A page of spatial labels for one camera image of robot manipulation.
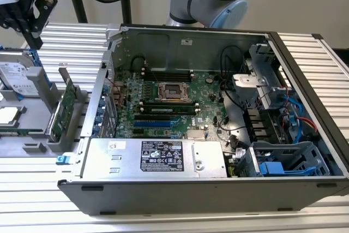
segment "metal workbench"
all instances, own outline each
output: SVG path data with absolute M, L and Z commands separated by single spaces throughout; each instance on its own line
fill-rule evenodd
M 106 50 L 105 29 L 49 24 L 39 55 L 50 80 L 64 87 L 58 64 L 66 63 L 74 83 L 90 92 Z M 0 158 L 0 232 L 349 231 L 349 196 L 328 197 L 299 212 L 90 217 L 58 190 L 55 171 L 55 158 Z

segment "blue cable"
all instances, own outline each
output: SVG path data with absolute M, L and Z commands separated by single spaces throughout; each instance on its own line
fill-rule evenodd
M 291 102 L 292 104 L 297 105 L 297 106 L 299 107 L 299 110 L 300 110 L 300 116 L 303 115 L 303 106 L 302 106 L 301 103 L 295 101 L 293 98 L 287 97 L 286 95 L 283 96 L 283 98 L 284 98 L 285 100 L 288 100 L 288 101 Z M 301 137 L 301 135 L 302 135 L 302 130 L 303 130 L 303 122 L 302 122 L 302 120 L 299 120 L 298 133 L 297 133 L 297 136 L 296 136 L 296 138 L 294 139 L 294 141 L 293 141 L 292 144 L 298 143 L 298 141 L 299 141 L 299 139 L 300 139 L 300 137 Z

